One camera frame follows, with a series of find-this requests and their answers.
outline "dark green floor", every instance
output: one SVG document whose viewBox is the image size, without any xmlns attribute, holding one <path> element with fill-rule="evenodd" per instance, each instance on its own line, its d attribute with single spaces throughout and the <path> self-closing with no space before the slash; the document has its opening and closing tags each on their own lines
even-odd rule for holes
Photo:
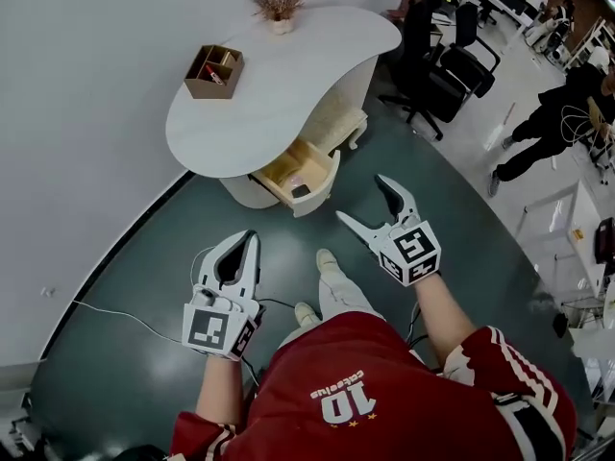
<svg viewBox="0 0 615 461">
<path fill-rule="evenodd" d="M 357 151 L 342 152 L 332 196 L 316 212 L 294 219 L 283 206 L 251 210 L 219 182 L 197 178 L 138 232 L 85 302 L 133 313 L 179 338 L 194 255 L 232 233 L 254 229 L 262 243 L 260 298 L 317 304 L 314 255 L 327 247 L 376 310 L 405 333 L 414 291 L 379 269 L 334 216 L 343 209 L 370 222 L 382 220 L 387 210 L 373 182 L 382 173 L 414 194 L 442 246 L 443 277 L 469 316 L 479 326 L 500 328 L 529 360 L 551 372 L 577 405 L 579 426 L 592 431 L 582 364 L 570 352 L 570 336 L 555 336 L 553 309 L 536 305 L 548 297 L 537 293 L 539 279 L 516 242 L 429 143 L 409 134 L 374 99 L 366 110 L 368 132 Z M 292 311 L 271 303 L 248 359 L 265 366 L 294 328 Z M 419 326 L 415 336 L 421 332 Z M 430 355 L 426 341 L 417 350 Z M 35 378 L 34 418 L 67 457 L 110 456 L 146 443 L 168 449 L 175 416 L 196 401 L 205 360 L 130 319 L 80 307 Z"/>
</svg>

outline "plant pot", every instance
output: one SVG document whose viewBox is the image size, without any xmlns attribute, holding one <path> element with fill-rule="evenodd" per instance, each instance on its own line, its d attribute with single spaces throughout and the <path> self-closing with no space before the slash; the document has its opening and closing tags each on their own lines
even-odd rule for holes
<svg viewBox="0 0 615 461">
<path fill-rule="evenodd" d="M 278 36 L 290 33 L 295 27 L 293 19 L 270 20 L 269 22 L 271 25 L 271 32 Z"/>
</svg>

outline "small box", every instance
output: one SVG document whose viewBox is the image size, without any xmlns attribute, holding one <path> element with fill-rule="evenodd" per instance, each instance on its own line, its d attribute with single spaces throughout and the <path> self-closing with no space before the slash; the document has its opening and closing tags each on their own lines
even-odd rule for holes
<svg viewBox="0 0 615 461">
<path fill-rule="evenodd" d="M 437 272 L 442 250 L 430 224 L 421 222 L 411 229 L 391 233 L 380 249 L 379 263 L 404 287 Z"/>
<path fill-rule="evenodd" d="M 207 67 L 222 79 L 223 85 L 213 81 Z M 184 83 L 194 99 L 231 99 L 242 69 L 243 55 L 240 51 L 218 45 L 201 46 L 185 75 Z"/>
</svg>

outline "white pants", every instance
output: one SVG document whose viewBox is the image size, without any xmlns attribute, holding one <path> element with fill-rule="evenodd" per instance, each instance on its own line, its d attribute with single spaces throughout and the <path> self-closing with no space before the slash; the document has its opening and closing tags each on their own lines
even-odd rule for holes
<svg viewBox="0 0 615 461">
<path fill-rule="evenodd" d="M 535 45 L 539 39 L 542 41 L 538 46 L 543 47 L 547 45 L 549 40 L 549 34 L 557 27 L 557 23 L 554 19 L 549 19 L 547 22 L 540 24 L 539 26 L 532 27 L 526 34 L 526 43 L 528 46 Z"/>
<path fill-rule="evenodd" d="M 338 314 L 353 311 L 366 312 L 367 314 L 384 319 L 369 304 L 369 301 L 357 284 L 342 272 L 329 271 L 321 274 L 320 281 L 318 282 L 318 302 L 320 303 L 320 312 L 323 315 L 324 321 L 328 321 Z M 318 321 L 317 323 L 311 323 L 295 329 L 286 336 L 280 347 L 316 328 L 321 323 L 322 321 Z"/>
</svg>

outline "shoe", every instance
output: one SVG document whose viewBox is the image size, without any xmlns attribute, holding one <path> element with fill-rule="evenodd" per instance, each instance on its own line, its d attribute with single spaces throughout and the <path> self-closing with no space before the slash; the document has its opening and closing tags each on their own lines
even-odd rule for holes
<svg viewBox="0 0 615 461">
<path fill-rule="evenodd" d="M 329 250 L 318 250 L 316 253 L 316 266 L 320 273 L 327 272 L 340 272 L 341 269 L 337 264 L 337 259 L 333 256 L 333 253 Z"/>
<path fill-rule="evenodd" d="M 301 328 L 320 322 L 314 309 L 306 303 L 297 303 L 295 305 L 295 318 Z"/>
<path fill-rule="evenodd" d="M 507 136 L 504 140 L 502 140 L 502 148 L 504 150 L 508 150 L 512 147 L 512 144 L 515 143 L 515 139 L 511 136 Z"/>
<path fill-rule="evenodd" d="M 493 171 L 491 176 L 489 176 L 489 186 L 487 187 L 487 193 L 489 193 L 489 197 L 493 198 L 498 194 L 498 188 L 500 187 L 500 178 L 498 178 L 498 174 Z"/>
</svg>

